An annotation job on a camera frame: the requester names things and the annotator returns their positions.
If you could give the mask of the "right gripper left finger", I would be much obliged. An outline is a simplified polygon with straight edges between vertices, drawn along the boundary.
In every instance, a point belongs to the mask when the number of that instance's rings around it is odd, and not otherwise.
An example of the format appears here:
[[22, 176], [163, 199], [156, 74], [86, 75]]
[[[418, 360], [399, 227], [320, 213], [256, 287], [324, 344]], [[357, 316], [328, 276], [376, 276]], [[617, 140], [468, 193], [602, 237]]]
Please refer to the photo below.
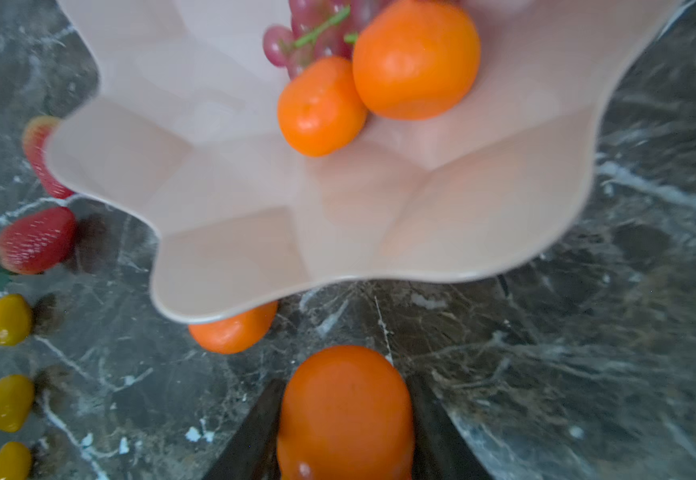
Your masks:
[[276, 457], [286, 382], [271, 380], [203, 480], [281, 479]]

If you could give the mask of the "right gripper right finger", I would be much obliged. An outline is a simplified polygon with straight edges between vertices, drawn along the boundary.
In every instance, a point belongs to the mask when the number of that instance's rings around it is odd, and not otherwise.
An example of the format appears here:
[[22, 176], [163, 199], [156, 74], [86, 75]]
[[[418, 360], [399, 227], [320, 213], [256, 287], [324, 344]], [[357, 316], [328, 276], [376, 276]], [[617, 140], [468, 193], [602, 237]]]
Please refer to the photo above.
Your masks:
[[493, 480], [455, 427], [422, 374], [406, 380], [413, 410], [416, 447], [413, 479]]

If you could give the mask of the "orange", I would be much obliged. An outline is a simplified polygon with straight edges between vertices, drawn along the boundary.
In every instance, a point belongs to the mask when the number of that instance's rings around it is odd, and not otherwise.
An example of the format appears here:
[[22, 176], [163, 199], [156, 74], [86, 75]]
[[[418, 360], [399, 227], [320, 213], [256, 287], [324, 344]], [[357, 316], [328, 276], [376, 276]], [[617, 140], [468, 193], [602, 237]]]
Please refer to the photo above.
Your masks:
[[277, 105], [283, 137], [308, 157], [345, 147], [361, 133], [368, 117], [356, 89], [353, 64], [343, 57], [313, 63], [282, 91]]
[[441, 115], [472, 89], [481, 39], [450, 1], [395, 1], [359, 34], [353, 76], [368, 109], [393, 120]]
[[279, 302], [273, 301], [234, 317], [188, 327], [191, 336], [205, 350], [231, 355], [259, 342], [270, 330]]
[[321, 350], [286, 386], [276, 448], [284, 479], [409, 479], [415, 446], [408, 387], [374, 350]]

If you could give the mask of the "pink wavy fruit bowl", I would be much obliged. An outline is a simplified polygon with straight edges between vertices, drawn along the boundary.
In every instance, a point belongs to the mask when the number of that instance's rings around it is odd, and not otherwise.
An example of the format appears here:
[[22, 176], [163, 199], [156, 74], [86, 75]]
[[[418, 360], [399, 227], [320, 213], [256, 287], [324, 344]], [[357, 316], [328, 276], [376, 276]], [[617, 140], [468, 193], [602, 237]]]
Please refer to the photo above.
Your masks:
[[547, 250], [587, 203], [614, 90], [678, 4], [473, 1], [482, 62], [464, 101], [425, 121], [372, 117], [319, 158], [278, 126], [289, 78], [262, 35], [286, 2], [60, 9], [99, 89], [46, 164], [155, 231], [151, 299], [195, 324], [338, 281], [480, 280]]

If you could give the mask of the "orange bottom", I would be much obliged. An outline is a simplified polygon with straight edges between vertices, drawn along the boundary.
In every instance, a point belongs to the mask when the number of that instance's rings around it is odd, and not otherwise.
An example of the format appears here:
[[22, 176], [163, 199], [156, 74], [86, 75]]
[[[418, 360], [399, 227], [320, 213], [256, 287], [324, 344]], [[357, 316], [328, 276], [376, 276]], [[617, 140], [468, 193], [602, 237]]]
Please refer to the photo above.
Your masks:
[[308, 157], [345, 147], [361, 133], [368, 117], [356, 89], [353, 64], [343, 57], [313, 63], [282, 91], [277, 105], [283, 137]]

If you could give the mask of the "red grape bunch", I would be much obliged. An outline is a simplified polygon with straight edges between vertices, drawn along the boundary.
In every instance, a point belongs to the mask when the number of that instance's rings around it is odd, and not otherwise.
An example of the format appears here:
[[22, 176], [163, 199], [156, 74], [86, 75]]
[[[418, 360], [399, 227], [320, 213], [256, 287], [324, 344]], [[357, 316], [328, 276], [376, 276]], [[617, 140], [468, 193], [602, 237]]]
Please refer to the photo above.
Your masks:
[[386, 0], [291, 0], [289, 25], [269, 26], [262, 39], [267, 60], [291, 79], [328, 57], [351, 59], [358, 35], [390, 3]]

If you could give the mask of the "yellow kumquat left bottom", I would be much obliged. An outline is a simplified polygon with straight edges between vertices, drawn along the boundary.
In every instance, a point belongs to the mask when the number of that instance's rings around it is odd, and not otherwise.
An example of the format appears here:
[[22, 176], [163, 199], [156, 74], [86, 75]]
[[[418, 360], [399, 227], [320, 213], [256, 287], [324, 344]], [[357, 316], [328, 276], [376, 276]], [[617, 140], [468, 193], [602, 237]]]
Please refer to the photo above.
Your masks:
[[8, 442], [0, 449], [0, 480], [26, 480], [31, 472], [31, 450], [20, 442]]

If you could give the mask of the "yellow kumquat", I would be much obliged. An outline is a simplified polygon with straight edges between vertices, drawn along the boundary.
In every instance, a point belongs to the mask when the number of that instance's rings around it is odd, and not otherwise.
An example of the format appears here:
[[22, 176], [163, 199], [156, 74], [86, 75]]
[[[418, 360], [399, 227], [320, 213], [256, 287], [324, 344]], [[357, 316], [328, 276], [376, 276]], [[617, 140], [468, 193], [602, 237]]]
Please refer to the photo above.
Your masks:
[[33, 381], [23, 375], [0, 379], [0, 430], [15, 433], [31, 412], [35, 396]]
[[31, 472], [31, 450], [20, 442], [8, 442], [0, 449], [0, 480], [26, 480]]
[[0, 298], [0, 346], [15, 346], [24, 341], [33, 328], [33, 309], [19, 294]]

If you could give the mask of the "yellow kumquat left middle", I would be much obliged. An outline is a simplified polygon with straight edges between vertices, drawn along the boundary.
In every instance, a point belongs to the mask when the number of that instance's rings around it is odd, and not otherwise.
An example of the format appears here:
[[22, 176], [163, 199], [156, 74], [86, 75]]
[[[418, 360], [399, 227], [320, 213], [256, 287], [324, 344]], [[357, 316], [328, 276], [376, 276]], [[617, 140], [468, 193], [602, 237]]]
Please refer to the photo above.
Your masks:
[[31, 412], [35, 396], [33, 381], [23, 375], [0, 379], [0, 430], [15, 433]]

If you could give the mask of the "yellow kumquat left top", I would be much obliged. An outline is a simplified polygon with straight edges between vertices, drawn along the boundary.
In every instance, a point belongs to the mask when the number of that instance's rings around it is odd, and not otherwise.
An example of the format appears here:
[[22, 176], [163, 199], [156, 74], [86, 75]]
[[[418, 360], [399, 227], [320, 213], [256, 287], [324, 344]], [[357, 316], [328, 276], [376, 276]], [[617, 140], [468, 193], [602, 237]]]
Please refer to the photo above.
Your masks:
[[33, 328], [33, 309], [19, 294], [0, 298], [0, 346], [15, 346], [24, 341]]

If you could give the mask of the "strawberry far left lower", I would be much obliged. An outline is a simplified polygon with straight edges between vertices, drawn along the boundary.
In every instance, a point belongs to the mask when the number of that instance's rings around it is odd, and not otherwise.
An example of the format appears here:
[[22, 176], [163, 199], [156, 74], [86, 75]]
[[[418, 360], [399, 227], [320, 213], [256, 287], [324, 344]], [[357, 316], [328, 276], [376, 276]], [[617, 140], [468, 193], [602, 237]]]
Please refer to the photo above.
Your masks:
[[15, 276], [42, 275], [72, 252], [77, 219], [67, 207], [22, 217], [0, 232], [0, 285]]

